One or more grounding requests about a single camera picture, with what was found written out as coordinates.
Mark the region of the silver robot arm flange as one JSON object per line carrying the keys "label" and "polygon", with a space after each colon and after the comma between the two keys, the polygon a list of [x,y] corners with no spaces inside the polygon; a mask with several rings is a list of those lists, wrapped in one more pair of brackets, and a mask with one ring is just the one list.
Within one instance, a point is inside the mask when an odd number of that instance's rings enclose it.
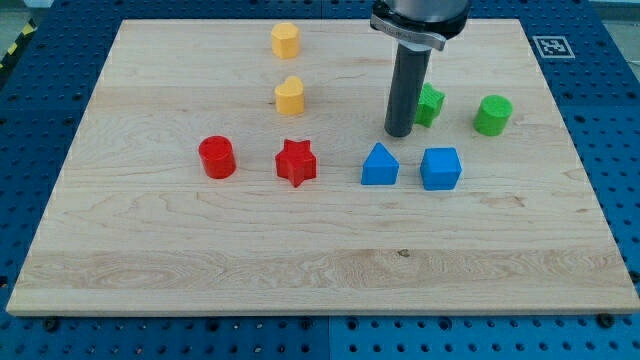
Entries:
{"label": "silver robot arm flange", "polygon": [[470,0],[378,0],[370,27],[411,51],[442,51],[462,32],[470,10]]}

